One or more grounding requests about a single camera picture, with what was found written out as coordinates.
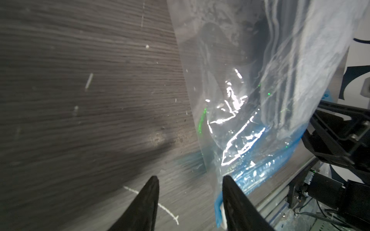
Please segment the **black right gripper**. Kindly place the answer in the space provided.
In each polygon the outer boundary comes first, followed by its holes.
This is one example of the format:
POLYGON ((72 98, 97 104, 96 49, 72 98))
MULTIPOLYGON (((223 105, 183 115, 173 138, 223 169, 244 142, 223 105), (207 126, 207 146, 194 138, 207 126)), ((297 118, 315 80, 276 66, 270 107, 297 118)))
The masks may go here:
POLYGON ((350 170, 370 183, 370 111, 321 101, 305 131, 304 146, 321 162, 350 170))

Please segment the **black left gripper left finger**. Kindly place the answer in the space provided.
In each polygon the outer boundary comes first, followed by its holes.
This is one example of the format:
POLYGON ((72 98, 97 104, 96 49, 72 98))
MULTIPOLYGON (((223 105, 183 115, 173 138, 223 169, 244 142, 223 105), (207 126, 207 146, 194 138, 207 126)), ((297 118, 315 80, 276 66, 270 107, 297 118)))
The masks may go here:
POLYGON ((153 231, 158 211, 160 184, 152 176, 109 231, 153 231))

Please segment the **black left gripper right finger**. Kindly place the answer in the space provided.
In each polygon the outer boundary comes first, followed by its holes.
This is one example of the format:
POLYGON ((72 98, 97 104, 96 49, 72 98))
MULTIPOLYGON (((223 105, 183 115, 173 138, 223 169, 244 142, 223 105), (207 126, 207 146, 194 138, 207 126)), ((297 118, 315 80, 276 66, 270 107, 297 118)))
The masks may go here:
POLYGON ((222 193, 229 231, 274 231, 232 177, 223 177, 222 193))

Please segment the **clear vacuum bag blue zip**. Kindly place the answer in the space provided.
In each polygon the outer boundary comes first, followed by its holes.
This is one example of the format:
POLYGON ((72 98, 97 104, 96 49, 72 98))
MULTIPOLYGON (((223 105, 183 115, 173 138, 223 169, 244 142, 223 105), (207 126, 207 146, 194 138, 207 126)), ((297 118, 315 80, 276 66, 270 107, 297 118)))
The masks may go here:
POLYGON ((261 120, 265 1, 168 1, 168 7, 211 174, 216 224, 228 230, 223 177, 247 196, 288 162, 308 124, 301 134, 279 139, 261 120))

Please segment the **grey towel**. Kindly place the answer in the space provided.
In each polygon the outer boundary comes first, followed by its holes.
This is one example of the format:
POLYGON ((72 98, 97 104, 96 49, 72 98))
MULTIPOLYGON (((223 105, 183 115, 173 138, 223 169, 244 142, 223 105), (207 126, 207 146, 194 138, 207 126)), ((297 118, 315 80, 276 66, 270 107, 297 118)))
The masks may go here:
POLYGON ((261 120, 269 135, 301 134, 346 53, 368 1, 265 1, 269 41, 261 120))

